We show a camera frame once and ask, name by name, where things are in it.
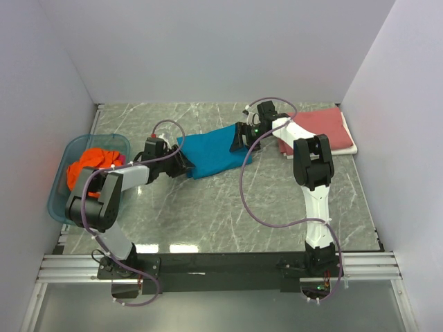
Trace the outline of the blue t-shirt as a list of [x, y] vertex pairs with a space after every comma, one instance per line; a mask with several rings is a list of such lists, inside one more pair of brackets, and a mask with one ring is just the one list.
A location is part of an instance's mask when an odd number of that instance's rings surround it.
[[187, 172], [187, 177], [200, 179], [241, 167], [248, 149], [243, 147], [230, 152], [234, 136], [234, 124], [208, 133], [186, 136], [181, 152], [195, 166]]

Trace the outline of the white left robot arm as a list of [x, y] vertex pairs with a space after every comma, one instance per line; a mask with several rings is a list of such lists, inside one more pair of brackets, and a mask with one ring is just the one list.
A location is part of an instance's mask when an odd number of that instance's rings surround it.
[[176, 178], [194, 168], [178, 145], [169, 146], [155, 135], [147, 138], [144, 150], [126, 165], [117, 151], [87, 151], [71, 183], [65, 215], [77, 227], [91, 230], [105, 254], [116, 258], [114, 270], [121, 277], [132, 277], [138, 270], [135, 245], [117, 222], [122, 193], [152, 183], [161, 173]]

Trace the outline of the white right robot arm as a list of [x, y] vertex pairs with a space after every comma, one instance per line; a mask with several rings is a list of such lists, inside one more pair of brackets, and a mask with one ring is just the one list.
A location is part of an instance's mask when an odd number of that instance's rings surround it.
[[260, 148], [260, 141], [275, 136], [293, 145], [293, 175], [305, 199], [309, 249], [323, 249], [333, 242], [329, 225], [329, 187], [334, 176], [334, 164], [325, 134], [316, 135], [295, 122], [295, 116], [278, 113], [273, 98], [260, 98], [243, 110], [246, 122], [237, 122], [230, 151], [247, 148], [248, 153]]

